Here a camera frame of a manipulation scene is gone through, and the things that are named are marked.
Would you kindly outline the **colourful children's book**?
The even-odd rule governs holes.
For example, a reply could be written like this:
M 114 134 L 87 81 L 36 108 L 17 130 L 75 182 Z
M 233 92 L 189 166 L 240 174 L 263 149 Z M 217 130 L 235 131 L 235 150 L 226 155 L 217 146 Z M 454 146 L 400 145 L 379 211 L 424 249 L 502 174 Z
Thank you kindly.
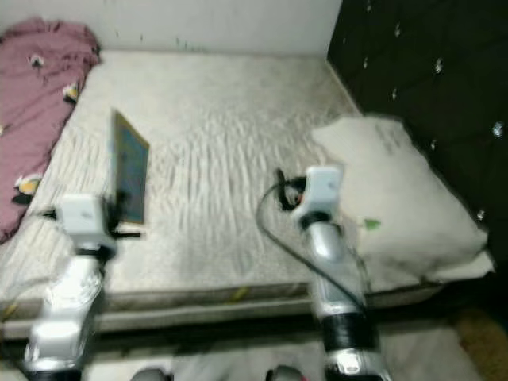
M 119 110 L 111 115 L 113 185 L 117 218 L 143 225 L 150 144 Z

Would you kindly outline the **white quilted mattress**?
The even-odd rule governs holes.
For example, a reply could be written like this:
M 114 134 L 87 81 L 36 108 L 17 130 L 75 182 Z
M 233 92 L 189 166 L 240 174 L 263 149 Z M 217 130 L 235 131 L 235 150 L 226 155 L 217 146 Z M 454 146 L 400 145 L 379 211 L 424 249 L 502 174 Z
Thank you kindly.
M 22 340 L 71 243 L 35 213 L 111 187 L 111 115 L 150 144 L 143 237 L 106 269 L 101 331 L 309 313 L 308 270 L 258 232 L 273 171 L 329 156 L 311 133 L 355 113 L 333 69 L 300 57 L 109 52 L 91 70 L 28 213 L 2 246 L 3 329 Z

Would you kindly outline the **cream pillow with green print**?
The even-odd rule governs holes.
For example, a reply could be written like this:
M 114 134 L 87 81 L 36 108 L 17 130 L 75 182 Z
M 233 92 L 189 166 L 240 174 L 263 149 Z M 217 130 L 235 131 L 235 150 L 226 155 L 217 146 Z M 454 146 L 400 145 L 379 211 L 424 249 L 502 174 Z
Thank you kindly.
M 487 233 L 431 171 L 402 123 L 341 117 L 312 131 L 340 163 L 341 213 L 375 291 L 457 282 L 493 272 Z

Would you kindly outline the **grey left robot leg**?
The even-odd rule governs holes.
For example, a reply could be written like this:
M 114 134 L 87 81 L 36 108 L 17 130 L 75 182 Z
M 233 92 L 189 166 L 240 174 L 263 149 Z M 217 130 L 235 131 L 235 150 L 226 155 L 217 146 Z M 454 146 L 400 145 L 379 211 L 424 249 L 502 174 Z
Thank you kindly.
M 173 375 L 162 368 L 143 368 L 130 381 L 173 381 Z

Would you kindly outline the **grey robot leg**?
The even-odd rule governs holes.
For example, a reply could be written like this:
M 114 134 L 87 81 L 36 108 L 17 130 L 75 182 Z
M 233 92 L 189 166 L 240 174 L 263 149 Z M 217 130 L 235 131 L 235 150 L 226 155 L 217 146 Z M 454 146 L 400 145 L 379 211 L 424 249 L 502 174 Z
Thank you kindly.
M 143 368 L 130 381 L 173 381 L 173 375 L 162 368 Z
M 279 365 L 266 371 L 264 381 L 307 381 L 306 377 L 298 369 Z

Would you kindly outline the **purple printed blanket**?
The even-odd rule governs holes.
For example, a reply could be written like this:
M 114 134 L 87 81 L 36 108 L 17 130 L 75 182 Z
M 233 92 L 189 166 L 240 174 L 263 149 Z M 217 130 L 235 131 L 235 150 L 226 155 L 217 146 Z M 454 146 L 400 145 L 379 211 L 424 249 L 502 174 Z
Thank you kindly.
M 0 37 L 0 241 L 35 198 L 56 142 L 99 63 L 86 25 L 30 18 Z

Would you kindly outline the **grey right robot leg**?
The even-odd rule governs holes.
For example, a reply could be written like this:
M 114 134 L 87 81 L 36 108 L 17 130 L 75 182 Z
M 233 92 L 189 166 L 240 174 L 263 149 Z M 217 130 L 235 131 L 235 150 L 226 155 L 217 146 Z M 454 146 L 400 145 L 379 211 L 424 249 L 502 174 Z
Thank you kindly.
M 279 365 L 266 371 L 264 381 L 307 381 L 306 377 L 298 369 Z

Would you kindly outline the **black tufted headboard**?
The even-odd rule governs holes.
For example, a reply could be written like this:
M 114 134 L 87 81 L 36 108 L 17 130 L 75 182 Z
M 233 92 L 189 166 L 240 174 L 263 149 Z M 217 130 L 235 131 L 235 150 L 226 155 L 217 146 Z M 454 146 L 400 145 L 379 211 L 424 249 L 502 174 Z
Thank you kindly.
M 508 262 L 508 0 L 341 0 L 327 58 L 402 120 Z

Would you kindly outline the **brown shaggy rug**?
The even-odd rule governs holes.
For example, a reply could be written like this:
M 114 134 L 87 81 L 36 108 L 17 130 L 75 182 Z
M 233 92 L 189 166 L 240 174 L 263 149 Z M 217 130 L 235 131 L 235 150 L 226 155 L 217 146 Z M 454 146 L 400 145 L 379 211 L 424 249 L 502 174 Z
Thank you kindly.
M 485 381 L 508 381 L 508 331 L 496 316 L 467 308 L 452 316 L 460 346 Z

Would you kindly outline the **dark bed frame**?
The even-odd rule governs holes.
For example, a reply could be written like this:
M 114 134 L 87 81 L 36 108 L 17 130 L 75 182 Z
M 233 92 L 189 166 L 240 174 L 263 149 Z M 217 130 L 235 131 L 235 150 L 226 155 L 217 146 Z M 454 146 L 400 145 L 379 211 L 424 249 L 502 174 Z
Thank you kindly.
M 459 287 L 450 287 L 417 304 L 375 310 L 371 315 L 377 328 L 396 323 L 446 318 L 461 307 L 457 294 Z M 160 328 L 134 329 L 97 333 L 90 341 L 95 351 L 125 351 L 130 346 L 157 346 L 182 344 L 196 346 L 217 340 L 241 338 L 280 337 L 295 334 L 298 337 L 320 337 L 320 325 L 309 313 L 280 315 L 204 324 L 171 325 Z

